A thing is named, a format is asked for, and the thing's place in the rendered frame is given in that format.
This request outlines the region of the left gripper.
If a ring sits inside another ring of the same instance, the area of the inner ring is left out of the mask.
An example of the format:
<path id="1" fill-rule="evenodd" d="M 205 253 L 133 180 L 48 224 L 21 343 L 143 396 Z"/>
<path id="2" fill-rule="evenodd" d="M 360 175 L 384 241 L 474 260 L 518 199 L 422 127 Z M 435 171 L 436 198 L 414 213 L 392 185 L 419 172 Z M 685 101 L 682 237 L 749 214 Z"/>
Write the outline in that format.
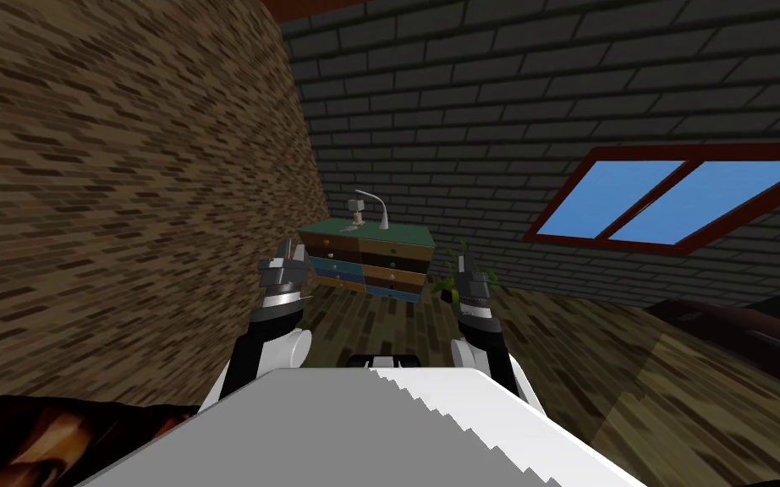
<path id="1" fill-rule="evenodd" d="M 259 260 L 260 287 L 265 295 L 281 295 L 302 291 L 310 270 L 305 246 L 299 243 L 293 259 L 289 259 L 292 241 L 284 238 L 278 245 L 278 258 Z"/>

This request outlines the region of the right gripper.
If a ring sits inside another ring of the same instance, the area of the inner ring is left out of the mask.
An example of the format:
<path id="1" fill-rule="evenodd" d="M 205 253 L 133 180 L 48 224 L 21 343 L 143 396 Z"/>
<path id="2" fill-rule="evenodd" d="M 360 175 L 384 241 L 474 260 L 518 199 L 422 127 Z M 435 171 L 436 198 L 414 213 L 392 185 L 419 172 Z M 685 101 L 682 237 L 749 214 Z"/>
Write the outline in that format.
<path id="1" fill-rule="evenodd" d="M 462 253 L 459 256 L 459 273 L 455 274 L 455 285 L 461 304 L 488 304 L 490 299 L 490 278 L 479 272 L 475 257 Z"/>

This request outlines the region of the green potted plant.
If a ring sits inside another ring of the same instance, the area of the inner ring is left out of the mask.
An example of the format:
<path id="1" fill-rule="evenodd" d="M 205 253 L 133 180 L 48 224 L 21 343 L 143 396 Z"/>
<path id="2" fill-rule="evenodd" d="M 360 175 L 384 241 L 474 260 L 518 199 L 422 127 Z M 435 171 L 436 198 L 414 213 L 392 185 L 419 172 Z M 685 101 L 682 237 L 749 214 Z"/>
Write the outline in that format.
<path id="1" fill-rule="evenodd" d="M 464 240 L 460 241 L 460 246 L 461 248 L 458 254 L 450 248 L 445 248 L 445 250 L 447 250 L 447 252 L 455 258 L 455 264 L 451 264 L 449 261 L 446 263 L 446 267 L 450 272 L 450 276 L 438 280 L 431 289 L 431 293 L 439 294 L 440 299 L 448 304 L 459 303 L 459 294 L 455 285 L 455 274 L 459 273 L 459 256 L 462 253 L 466 253 L 468 255 L 469 250 L 469 245 Z M 491 281 L 489 288 L 495 287 L 499 284 L 497 276 L 492 270 L 482 266 L 478 266 L 478 269 L 479 272 L 484 272 L 489 276 Z"/>

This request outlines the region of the green-topped multicolour drawer chest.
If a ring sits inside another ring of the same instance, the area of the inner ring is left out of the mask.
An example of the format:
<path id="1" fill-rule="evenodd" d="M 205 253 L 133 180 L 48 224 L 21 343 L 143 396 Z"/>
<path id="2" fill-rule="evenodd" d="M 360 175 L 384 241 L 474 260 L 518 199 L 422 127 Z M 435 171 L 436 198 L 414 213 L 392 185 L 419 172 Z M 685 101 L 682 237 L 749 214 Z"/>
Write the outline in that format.
<path id="1" fill-rule="evenodd" d="M 426 227 L 391 223 L 387 207 L 356 189 L 353 216 L 328 218 L 297 230 L 322 284 L 418 303 L 435 252 Z"/>

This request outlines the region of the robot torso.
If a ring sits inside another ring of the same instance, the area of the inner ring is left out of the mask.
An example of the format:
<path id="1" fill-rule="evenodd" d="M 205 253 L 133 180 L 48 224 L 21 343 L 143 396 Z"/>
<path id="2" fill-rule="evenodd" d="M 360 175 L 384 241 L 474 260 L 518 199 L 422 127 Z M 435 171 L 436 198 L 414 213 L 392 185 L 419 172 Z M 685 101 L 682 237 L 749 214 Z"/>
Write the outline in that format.
<path id="1" fill-rule="evenodd" d="M 645 487 L 473 368 L 276 369 L 80 487 Z"/>

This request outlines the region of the red-framed window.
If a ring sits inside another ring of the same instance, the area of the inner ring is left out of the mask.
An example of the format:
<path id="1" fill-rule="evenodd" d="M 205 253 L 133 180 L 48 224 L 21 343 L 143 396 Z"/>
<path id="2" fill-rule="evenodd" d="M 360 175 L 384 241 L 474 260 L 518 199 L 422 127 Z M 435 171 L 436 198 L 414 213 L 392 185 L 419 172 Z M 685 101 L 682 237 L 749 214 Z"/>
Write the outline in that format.
<path id="1" fill-rule="evenodd" d="M 780 143 L 596 147 L 525 239 L 688 254 L 780 206 Z"/>

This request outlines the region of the dark brown sofa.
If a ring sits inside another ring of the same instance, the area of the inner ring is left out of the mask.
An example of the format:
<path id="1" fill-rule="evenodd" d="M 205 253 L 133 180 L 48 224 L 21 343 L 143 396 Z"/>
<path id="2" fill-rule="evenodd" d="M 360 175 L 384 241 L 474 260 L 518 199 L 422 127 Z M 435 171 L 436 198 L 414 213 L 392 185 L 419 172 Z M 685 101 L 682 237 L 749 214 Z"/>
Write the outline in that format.
<path id="1" fill-rule="evenodd" d="M 780 319 L 746 308 L 669 299 L 645 309 L 780 380 Z"/>

